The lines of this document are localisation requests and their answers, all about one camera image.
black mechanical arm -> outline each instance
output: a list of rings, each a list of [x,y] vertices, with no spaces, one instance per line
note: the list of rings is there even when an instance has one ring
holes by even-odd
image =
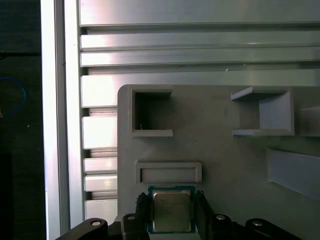
[[[57,240],[149,240],[150,206],[151,200],[142,193],[137,198],[135,213],[125,215],[121,221],[108,226],[103,219],[90,218]],[[250,219],[242,226],[227,215],[216,214],[202,191],[197,192],[194,207],[201,240],[301,240],[264,219]]]

bolt head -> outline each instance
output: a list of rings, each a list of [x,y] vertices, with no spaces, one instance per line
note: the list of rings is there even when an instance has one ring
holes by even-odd
[[[255,226],[257,226],[257,227],[261,227],[261,226],[263,225],[262,222],[260,222],[260,221],[258,221],[258,220],[254,220],[254,221],[252,222],[252,224],[255,225]]]
[[[218,219],[218,220],[225,220],[226,217],[223,216],[223,215],[217,215],[217,216],[216,216],[216,219]]]
[[[93,221],[91,223],[92,226],[99,226],[100,224],[101,224],[101,222],[99,222],[99,221]]]

silver metal bar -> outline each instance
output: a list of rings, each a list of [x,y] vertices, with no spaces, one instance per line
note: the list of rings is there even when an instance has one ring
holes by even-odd
[[[117,174],[90,174],[85,176],[86,192],[115,192],[117,191]]]
[[[320,47],[265,47],[83,52],[81,66],[315,61],[319,51]]]
[[[85,202],[86,218],[101,218],[111,225],[118,215],[118,201],[91,200]]]
[[[46,239],[70,229],[63,1],[41,0]]]
[[[116,148],[117,116],[86,116],[83,118],[83,148]]]
[[[80,104],[79,1],[64,1],[65,77],[69,162],[70,227],[85,220],[85,192]]]
[[[320,46],[320,31],[123,33],[81,36],[83,51]]]
[[[86,158],[84,160],[85,174],[116,174],[117,173],[117,158]]]
[[[82,106],[105,107],[118,104],[118,90],[126,84],[235,85],[235,86],[320,86],[320,70],[257,70],[160,72],[87,75],[81,78]]]
[[[81,0],[80,24],[152,25],[318,22],[318,1]]]

dark background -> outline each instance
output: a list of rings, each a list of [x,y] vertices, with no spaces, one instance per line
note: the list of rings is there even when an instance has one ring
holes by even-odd
[[[0,77],[17,79],[27,92],[20,111],[0,118],[6,239],[46,238],[41,74],[40,0],[0,0]],[[19,86],[0,80],[2,112],[22,99]]]

metal frame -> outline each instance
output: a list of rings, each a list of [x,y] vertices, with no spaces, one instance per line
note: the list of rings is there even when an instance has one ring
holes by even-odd
[[[67,139],[69,163],[70,227],[85,220],[85,191],[82,144],[82,108],[80,98],[80,25],[79,1],[65,0],[65,76]]]
[[[65,107],[64,1],[41,0],[46,239],[70,229]]]

